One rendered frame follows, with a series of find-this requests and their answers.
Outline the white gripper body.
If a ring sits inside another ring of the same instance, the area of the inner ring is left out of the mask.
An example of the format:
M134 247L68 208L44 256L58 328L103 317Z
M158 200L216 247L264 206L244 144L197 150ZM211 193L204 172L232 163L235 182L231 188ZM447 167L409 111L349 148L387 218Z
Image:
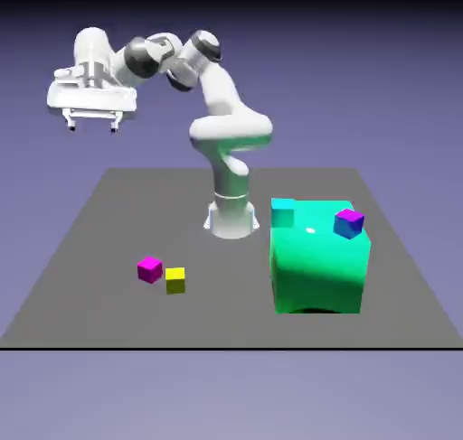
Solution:
M109 86L106 88L82 87L69 82L53 82L47 92L49 109L61 112L74 110L74 117L111 119L115 111L133 114L137 110L137 92L133 88Z

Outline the small magenta cube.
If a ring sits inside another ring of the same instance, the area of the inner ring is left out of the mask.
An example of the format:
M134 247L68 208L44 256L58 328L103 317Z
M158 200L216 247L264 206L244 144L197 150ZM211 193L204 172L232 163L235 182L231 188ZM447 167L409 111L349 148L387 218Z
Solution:
M154 284L163 275L163 261L155 257L145 257L137 263L137 277Z

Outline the small yellow cube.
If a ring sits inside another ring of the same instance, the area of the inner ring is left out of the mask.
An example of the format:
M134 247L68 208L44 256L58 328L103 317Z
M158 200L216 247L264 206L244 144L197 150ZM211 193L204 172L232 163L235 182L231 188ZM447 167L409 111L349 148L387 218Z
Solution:
M183 267L167 267L165 269L166 293L168 295L185 292L185 269Z

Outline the small cyan cube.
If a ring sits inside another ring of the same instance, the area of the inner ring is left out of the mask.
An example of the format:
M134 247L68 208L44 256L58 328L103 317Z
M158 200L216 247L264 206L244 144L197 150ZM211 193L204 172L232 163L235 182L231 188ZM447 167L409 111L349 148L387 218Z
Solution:
M295 219L295 200L272 198L270 202L270 221L272 228L292 228Z

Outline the small purple cube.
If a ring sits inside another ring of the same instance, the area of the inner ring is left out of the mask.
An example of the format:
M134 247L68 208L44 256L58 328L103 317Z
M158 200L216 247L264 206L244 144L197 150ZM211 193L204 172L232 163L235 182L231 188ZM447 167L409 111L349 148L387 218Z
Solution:
M343 209L335 215L334 233L346 238L353 239L358 236L364 227L364 214L352 209Z

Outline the large green box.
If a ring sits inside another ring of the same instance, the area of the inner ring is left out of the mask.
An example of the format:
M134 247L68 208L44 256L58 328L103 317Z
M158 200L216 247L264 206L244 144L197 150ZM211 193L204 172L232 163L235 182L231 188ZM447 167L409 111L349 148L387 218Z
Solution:
M269 272L275 311L358 314L371 241L365 228L353 239L334 233L335 215L356 209L346 200L295 202L292 228L272 228L270 222Z

